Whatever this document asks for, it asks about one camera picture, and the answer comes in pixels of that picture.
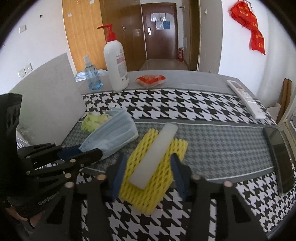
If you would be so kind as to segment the person's left hand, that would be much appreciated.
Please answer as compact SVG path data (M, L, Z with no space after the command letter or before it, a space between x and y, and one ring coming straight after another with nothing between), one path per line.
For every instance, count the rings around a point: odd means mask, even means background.
M16 212L14 207L6 208L6 211L8 214L10 214L10 216L14 217L18 221L29 221L29 223L31 224L32 227L37 226L38 222L41 220L41 217L45 213L44 211L42 211L42 212L38 213L37 215L32 216L31 218L28 219L28 218L20 216Z

